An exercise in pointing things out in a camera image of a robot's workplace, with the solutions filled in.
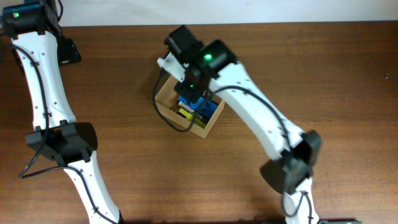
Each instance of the wooden table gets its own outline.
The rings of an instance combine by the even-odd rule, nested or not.
[[[231,108],[206,139],[171,130],[153,109],[156,60],[176,27],[64,28],[83,61],[61,68],[63,85],[77,119],[96,129],[112,199],[132,223],[281,217],[280,195],[259,173],[267,155]],[[398,22],[189,28],[224,40],[283,114],[322,135],[313,185],[322,218],[396,222]],[[34,154],[24,140],[32,105],[10,53],[0,72],[0,223],[88,223],[64,172],[17,179]],[[50,166],[41,157],[32,171]]]

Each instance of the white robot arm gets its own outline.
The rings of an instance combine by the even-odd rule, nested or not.
[[[65,96],[58,63],[70,63],[80,55],[72,40],[62,37],[58,23],[54,23],[53,10],[45,1],[37,1],[6,7],[0,19],[12,38],[10,47],[17,50],[14,56],[23,69],[32,98],[35,132],[26,134],[27,144],[37,151],[37,156],[41,154],[58,164],[23,175],[35,161],[32,159],[20,178],[63,169],[75,184],[90,223],[122,223],[98,168],[95,130],[90,123],[76,123]]]
[[[280,164],[292,164],[288,160],[291,158],[293,160],[298,159],[299,156],[294,159],[293,150],[302,149],[301,146],[303,142],[308,141],[308,136],[267,99],[250,79],[242,63],[233,59],[228,61],[228,57],[234,57],[231,52],[225,53],[228,49],[224,48],[222,42],[216,41],[210,44],[210,47],[204,47],[201,42],[197,42],[193,38],[184,26],[181,26],[170,34],[165,43],[171,53],[165,59],[158,59],[157,63],[180,82],[175,87],[179,94],[190,97],[195,101],[195,98],[202,94],[201,90],[206,89],[207,86],[208,90],[224,99],[249,126],[272,161],[280,161]],[[208,84],[206,82],[203,84],[203,80],[209,77]],[[253,95],[263,99],[271,108],[266,107]],[[287,136],[284,136],[284,129],[287,131]],[[315,141],[315,147],[319,148],[320,138],[310,141],[312,142],[310,144]],[[315,162],[314,156],[316,155],[311,155],[312,161],[307,163],[308,166],[312,166]],[[263,177],[274,189],[284,195],[282,200],[288,224],[317,223],[319,217],[315,212],[311,193],[311,169],[304,168],[306,170],[304,172],[308,171],[304,174],[299,171],[300,169],[293,166],[295,165],[285,165],[274,169],[278,165],[271,162],[268,166],[265,166]],[[290,190],[287,190],[289,186],[286,186],[285,180],[295,174],[294,171],[287,172],[286,169],[288,168],[296,169],[298,176],[301,175],[299,179],[294,181],[294,186],[290,186]]]

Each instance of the black cable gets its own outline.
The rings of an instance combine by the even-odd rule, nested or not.
[[[58,16],[58,22],[60,22],[62,19],[62,16],[63,16],[63,4],[62,4],[61,0],[58,0],[58,3],[60,4],[60,8],[61,8],[60,15]]]
[[[40,153],[42,152],[42,150],[44,149],[46,143],[47,143],[47,139],[49,138],[49,111],[47,109],[47,100],[45,99],[45,93],[44,93],[44,86],[43,86],[43,81],[42,81],[42,77],[40,76],[40,71],[39,68],[36,64],[36,62],[33,60],[33,58],[22,48],[14,45],[14,44],[9,44],[7,46],[5,46],[3,48],[3,51],[0,54],[0,63],[2,61],[2,58],[4,56],[4,53],[7,49],[16,49],[18,50],[20,53],[24,54],[29,60],[30,60],[30,64],[34,67],[36,75],[37,75],[37,79],[39,81],[39,86],[40,86],[40,93],[42,95],[42,103],[43,103],[43,107],[44,107],[44,118],[45,118],[45,131],[44,131],[44,138],[42,143],[40,144],[35,156],[29,161],[28,165],[25,167],[25,169],[18,175],[18,178],[21,179],[23,177],[23,175],[30,169],[30,167],[33,165],[33,163],[37,160],[37,158],[39,157]]]
[[[43,173],[46,173],[46,172],[50,172],[50,171],[54,171],[54,170],[60,170],[60,169],[68,169],[68,170],[73,170],[73,171],[75,171],[75,172],[77,173],[77,175],[79,175],[81,181],[83,182],[83,185],[85,186],[85,190],[86,190],[88,199],[90,200],[91,206],[93,207],[94,213],[97,213],[100,217],[104,218],[106,221],[108,221],[108,222],[110,222],[110,223],[112,223],[112,224],[117,224],[116,222],[110,220],[108,217],[104,216],[104,215],[98,210],[97,206],[95,206],[95,204],[94,204],[93,197],[91,196],[90,191],[88,190],[87,183],[86,183],[85,178],[83,177],[83,174],[81,174],[80,171],[78,171],[77,169],[75,169],[75,168],[73,168],[73,167],[51,167],[51,168],[47,168],[47,169],[44,169],[44,170],[40,170],[40,171],[31,173],[31,174],[27,174],[27,175],[23,176],[22,179],[26,179],[26,178],[29,178],[29,177],[34,177],[34,176],[36,176],[36,175],[40,175],[40,174],[43,174]]]
[[[215,94],[217,94],[217,93],[219,93],[219,92],[221,92],[221,91],[223,91],[223,90],[228,90],[228,89],[241,90],[241,91],[244,92],[244,94],[251,95],[251,96],[253,96],[255,99],[259,100],[262,104],[264,104],[264,105],[272,112],[272,114],[274,114],[274,116],[277,118],[279,124],[282,126],[282,130],[283,130],[283,133],[284,133],[283,137],[285,137],[286,143],[287,143],[287,145],[288,145],[288,147],[289,147],[289,150],[291,150],[290,139],[289,139],[288,132],[287,132],[287,129],[286,129],[286,127],[285,127],[285,124],[283,123],[282,119],[280,118],[280,116],[278,115],[278,113],[276,112],[276,110],[275,110],[268,102],[266,102],[264,99],[262,99],[260,96],[256,95],[256,94],[253,93],[252,91],[250,91],[250,90],[248,90],[248,89],[246,89],[246,88],[243,88],[243,87],[241,87],[241,86],[224,86],[224,87],[222,87],[222,88],[216,90],[214,93],[212,93],[211,96],[210,96],[210,98],[212,98]],[[286,175],[286,177],[285,177],[285,184],[284,184],[285,186],[287,186],[286,180],[288,179],[288,176],[289,176],[289,175],[290,175],[290,174]],[[308,224],[311,224],[311,219],[312,219],[311,201],[310,201],[310,199],[309,199],[308,192],[302,191],[301,193],[302,193],[302,195],[301,195],[300,201],[299,201],[299,203],[298,203],[298,205],[297,205],[297,208],[296,208],[296,210],[294,211],[293,214],[288,214],[288,213],[286,212],[285,205],[284,205],[284,195],[285,195],[285,193],[282,193],[282,203],[281,203],[281,205],[282,205],[282,211],[283,211],[283,213],[284,213],[284,215],[285,215],[286,217],[290,217],[290,218],[291,218],[291,217],[294,217],[294,216],[297,214],[297,212],[299,211],[299,208],[300,208],[300,206],[301,206],[301,203],[302,203],[303,198],[306,197],[306,198],[307,198],[307,201],[308,201],[308,206],[309,206],[309,208],[310,208],[310,212],[309,212],[309,216],[308,216]]]
[[[46,173],[46,172],[50,172],[50,171],[53,171],[53,170],[59,170],[59,169],[73,170],[79,175],[79,177],[81,178],[81,181],[83,182],[83,185],[85,186],[85,190],[86,190],[88,199],[90,200],[91,206],[93,207],[94,213],[97,213],[100,217],[104,218],[106,221],[108,221],[108,222],[110,222],[112,224],[117,224],[116,222],[110,220],[108,217],[104,216],[98,210],[97,206],[95,206],[93,198],[91,197],[90,191],[88,190],[87,183],[86,183],[83,175],[81,174],[81,172],[78,171],[77,169],[72,168],[72,167],[52,167],[52,168],[40,170],[40,171],[31,173],[31,174],[24,175],[29,170],[29,168],[34,164],[34,162],[37,160],[37,158],[39,157],[41,151],[43,150],[43,148],[45,147],[45,145],[47,143],[47,139],[49,137],[49,113],[48,113],[48,109],[47,109],[47,101],[45,99],[43,81],[42,81],[42,77],[40,75],[40,71],[39,71],[39,68],[38,68],[37,64],[35,63],[33,58],[24,49],[14,45],[14,44],[9,44],[9,45],[6,45],[6,46],[3,47],[3,50],[0,53],[0,63],[2,62],[3,56],[4,56],[5,51],[7,49],[16,49],[19,52],[21,52],[22,54],[24,54],[30,60],[30,64],[34,67],[34,69],[36,71],[36,74],[37,74],[37,79],[39,81],[40,92],[41,92],[41,95],[42,95],[42,102],[43,102],[43,106],[44,106],[44,115],[45,115],[45,132],[44,132],[43,141],[40,144],[39,149],[37,150],[35,156],[29,161],[29,163],[25,167],[25,169],[18,175],[18,178],[19,179],[26,179],[26,178],[29,178],[29,177],[34,177],[34,176],[39,175],[39,174],[43,174],[43,173]]]
[[[263,98],[261,98],[260,96],[256,95],[255,93],[253,93],[251,90],[248,90],[248,89],[243,88],[241,86],[234,86],[234,85],[224,86],[224,87],[214,91],[210,95],[210,98],[213,98],[215,94],[217,94],[217,93],[219,93],[219,92],[221,92],[223,90],[230,90],[230,89],[241,90],[241,91],[244,92],[244,94],[248,94],[248,95],[253,96],[255,99],[260,101],[264,106],[266,106],[272,112],[272,114],[275,116],[275,118],[278,120],[280,126],[282,127],[282,131],[284,133],[282,135],[282,137],[285,138],[286,144],[287,144],[287,146],[289,147],[289,150],[290,150],[290,139],[289,139],[288,132],[287,132],[287,129],[285,127],[285,124],[282,121],[282,118],[280,118],[280,116],[278,115],[278,112],[276,112],[276,110],[268,102],[266,102]]]
[[[157,80],[155,87],[154,87],[154,91],[152,92],[152,102],[154,104],[155,110],[157,112],[157,114],[160,116],[160,118],[162,118],[162,120],[164,120],[170,127],[172,127],[174,130],[180,132],[180,133],[186,133],[187,131],[191,130],[193,124],[195,123],[195,118],[197,117],[197,115],[199,114],[199,111],[201,111],[203,109],[203,107],[206,105],[207,103],[207,98],[205,98],[205,100],[199,105],[198,109],[194,112],[193,114],[193,118],[191,120],[191,123],[189,124],[189,126],[186,129],[178,129],[174,124],[172,124],[170,121],[167,120],[167,118],[165,118],[165,116],[162,115],[162,113],[159,111],[157,105],[156,105],[156,90],[159,86],[160,81],[162,80],[163,77],[165,77],[166,71],[164,70],[164,68],[162,68],[160,70],[160,75],[159,75],[159,79]]]
[[[177,129],[173,124],[171,124],[169,121],[167,121],[167,119],[166,119],[164,116],[161,115],[161,113],[159,112],[159,110],[158,110],[157,107],[156,107],[156,103],[155,103],[155,91],[156,91],[156,89],[157,89],[157,86],[159,85],[160,79],[165,75],[165,73],[166,73],[166,71],[162,68],[161,71],[160,71],[160,78],[159,78],[158,82],[157,82],[156,85],[155,85],[154,95],[153,95],[153,101],[154,101],[155,109],[156,109],[156,111],[158,112],[158,114],[160,115],[160,117],[161,117],[169,126],[171,126],[172,128],[174,128],[175,130],[177,130],[177,131],[179,131],[179,132],[187,132],[187,131],[189,131],[189,129],[192,127],[192,124],[193,124],[193,123],[191,123],[191,125],[190,125],[187,129],[179,130],[179,129]],[[280,118],[280,116],[278,115],[278,113],[276,112],[276,110],[275,110],[268,102],[266,102],[263,98],[261,98],[260,96],[256,95],[255,93],[253,93],[251,90],[248,90],[248,89],[243,88],[243,87],[241,87],[241,86],[234,86],[234,85],[224,86],[224,87],[222,87],[222,88],[220,88],[220,89],[214,91],[209,97],[206,97],[206,101],[208,101],[209,99],[212,99],[217,93],[219,93],[219,92],[221,92],[221,91],[223,91],[223,90],[229,90],[229,89],[241,90],[241,91],[243,91],[244,94],[251,95],[251,96],[254,97],[255,99],[259,100],[264,106],[266,106],[266,107],[271,111],[271,113],[276,117],[276,119],[278,120],[280,126],[282,127],[282,131],[283,131],[283,133],[284,133],[284,134],[283,134],[283,137],[284,137],[285,140],[286,140],[288,150],[291,151],[290,139],[289,139],[289,135],[288,135],[288,132],[287,132],[287,129],[286,129],[286,127],[285,127],[284,122],[282,121],[282,119]],[[302,203],[302,200],[303,200],[304,197],[307,198],[308,206],[310,207],[310,213],[309,213],[309,216],[308,216],[308,223],[311,224],[311,219],[312,219],[312,207],[311,207],[311,202],[309,201],[309,196],[308,196],[308,193],[307,193],[307,192],[302,192],[302,195],[301,195],[300,201],[299,201],[299,203],[298,203],[298,206],[297,206],[297,208],[296,208],[296,210],[294,211],[293,214],[288,214],[288,213],[286,212],[286,209],[285,209],[285,206],[284,206],[284,193],[282,193],[282,203],[281,203],[281,205],[282,205],[282,211],[283,211],[283,213],[284,213],[284,215],[285,215],[286,217],[294,217],[294,216],[297,214],[297,212],[299,211],[299,208],[300,208],[300,206],[301,206],[301,203]]]

